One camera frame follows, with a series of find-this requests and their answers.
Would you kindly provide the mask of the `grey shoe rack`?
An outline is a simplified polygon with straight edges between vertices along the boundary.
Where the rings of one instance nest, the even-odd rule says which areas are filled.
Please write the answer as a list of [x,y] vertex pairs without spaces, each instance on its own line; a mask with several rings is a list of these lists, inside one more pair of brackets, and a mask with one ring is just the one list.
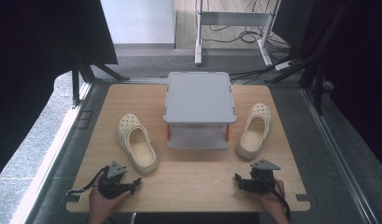
[[236,122],[232,86],[224,72],[172,72],[163,120],[174,149],[224,150]]

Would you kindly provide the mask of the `black curtain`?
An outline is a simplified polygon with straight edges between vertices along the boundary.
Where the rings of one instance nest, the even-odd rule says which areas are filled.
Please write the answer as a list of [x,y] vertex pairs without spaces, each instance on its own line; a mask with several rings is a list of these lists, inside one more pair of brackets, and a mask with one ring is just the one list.
[[0,174],[58,76],[117,62],[101,0],[0,0]]
[[346,8],[322,55],[331,99],[382,165],[382,0],[314,0],[309,31]]

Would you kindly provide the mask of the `cream clog shoe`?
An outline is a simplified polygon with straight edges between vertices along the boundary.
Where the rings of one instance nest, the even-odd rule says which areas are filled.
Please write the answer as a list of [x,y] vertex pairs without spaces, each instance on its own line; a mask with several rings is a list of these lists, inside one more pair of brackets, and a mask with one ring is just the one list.
[[248,160],[254,160],[261,151],[272,122],[272,113],[267,105],[255,104],[246,119],[244,130],[235,148],[236,153]]
[[135,114],[126,114],[120,119],[116,137],[138,173],[146,175],[158,167],[149,133]]

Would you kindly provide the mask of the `person's left hand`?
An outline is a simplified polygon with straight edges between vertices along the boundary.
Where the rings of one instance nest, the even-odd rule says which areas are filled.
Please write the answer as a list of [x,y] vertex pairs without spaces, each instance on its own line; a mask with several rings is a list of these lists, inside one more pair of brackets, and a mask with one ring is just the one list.
[[103,176],[104,173],[101,173],[92,185],[92,191],[89,194],[90,213],[87,224],[104,224],[114,212],[115,208],[131,196],[131,192],[126,191],[115,199],[106,198],[98,190],[99,181]]

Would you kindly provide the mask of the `person's right hand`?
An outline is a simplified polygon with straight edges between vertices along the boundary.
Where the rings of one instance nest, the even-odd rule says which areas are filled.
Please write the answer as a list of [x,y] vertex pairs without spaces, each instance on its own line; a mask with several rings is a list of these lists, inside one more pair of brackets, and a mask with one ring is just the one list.
[[257,194],[256,198],[262,205],[262,208],[271,216],[275,224],[290,224],[286,215],[285,205],[274,193]]

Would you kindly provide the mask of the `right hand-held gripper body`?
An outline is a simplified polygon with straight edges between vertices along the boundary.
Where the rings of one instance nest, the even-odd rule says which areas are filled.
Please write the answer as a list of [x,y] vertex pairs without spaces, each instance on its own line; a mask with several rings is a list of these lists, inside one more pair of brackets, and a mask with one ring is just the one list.
[[276,185],[274,170],[280,167],[268,160],[259,160],[250,164],[251,191],[264,194],[271,192]]

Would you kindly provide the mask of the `white power strip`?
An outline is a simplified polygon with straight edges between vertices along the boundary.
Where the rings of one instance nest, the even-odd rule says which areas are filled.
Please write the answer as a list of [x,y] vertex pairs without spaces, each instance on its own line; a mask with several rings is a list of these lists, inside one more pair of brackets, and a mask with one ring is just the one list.
[[284,71],[286,69],[289,69],[290,67],[294,66],[293,61],[286,61],[283,63],[279,63],[275,66],[276,71]]

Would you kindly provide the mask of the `white desk frame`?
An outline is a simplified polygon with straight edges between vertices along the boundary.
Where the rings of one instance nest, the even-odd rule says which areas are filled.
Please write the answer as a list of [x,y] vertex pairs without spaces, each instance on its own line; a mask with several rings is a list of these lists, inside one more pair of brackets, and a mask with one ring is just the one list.
[[202,27],[205,25],[262,27],[262,38],[257,41],[258,47],[265,65],[273,65],[265,45],[271,33],[280,0],[276,0],[271,11],[265,13],[204,11],[203,2],[204,0],[196,0],[197,32],[194,52],[196,65],[202,64]]

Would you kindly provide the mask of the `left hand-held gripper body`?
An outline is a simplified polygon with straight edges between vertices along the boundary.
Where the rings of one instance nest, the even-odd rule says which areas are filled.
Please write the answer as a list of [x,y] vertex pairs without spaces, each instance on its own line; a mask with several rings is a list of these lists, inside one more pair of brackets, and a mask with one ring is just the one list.
[[126,168],[113,161],[104,170],[103,177],[99,180],[98,190],[108,199],[115,199],[123,192],[132,190],[131,184],[121,184],[121,179]]

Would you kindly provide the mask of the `black metal stand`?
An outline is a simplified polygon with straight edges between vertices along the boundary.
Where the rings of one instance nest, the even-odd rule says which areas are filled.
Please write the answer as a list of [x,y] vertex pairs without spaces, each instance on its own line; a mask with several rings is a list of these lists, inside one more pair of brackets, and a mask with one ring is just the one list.
[[116,80],[124,81],[129,80],[128,77],[122,76],[116,71],[112,70],[105,64],[97,62],[90,56],[84,56],[77,47],[73,47],[73,52],[75,55],[75,62],[73,69],[71,71],[72,75],[72,92],[73,92],[73,107],[80,105],[80,87],[79,87],[79,78],[82,77],[86,83],[93,83],[95,75],[92,71],[92,65],[96,66],[100,70],[104,71],[111,77],[114,77]]
[[318,29],[313,34],[311,39],[306,42],[302,47],[294,51],[297,58],[302,58],[301,62],[294,65],[288,71],[266,80],[266,83],[278,83],[291,75],[304,70],[304,73],[299,80],[301,88],[309,88],[313,81],[315,81],[314,91],[314,107],[321,115],[321,95],[323,93],[321,74],[321,62],[329,47],[331,39],[335,34],[341,20],[344,18],[348,7],[353,0],[333,0],[333,7],[328,8],[328,12],[324,21],[318,24]]

